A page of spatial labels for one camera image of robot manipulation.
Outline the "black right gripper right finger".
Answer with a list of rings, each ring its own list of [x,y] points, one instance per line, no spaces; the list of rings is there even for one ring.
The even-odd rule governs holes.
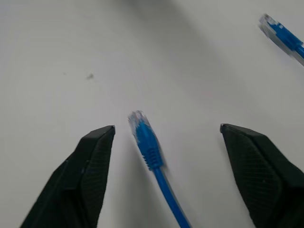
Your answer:
[[[304,173],[264,134],[223,123],[233,175],[257,228],[304,226]]]

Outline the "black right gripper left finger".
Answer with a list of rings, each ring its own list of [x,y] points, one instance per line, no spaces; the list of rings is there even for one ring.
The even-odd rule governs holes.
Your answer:
[[[115,135],[113,125],[91,131],[52,173],[23,228],[96,228],[103,206]]]

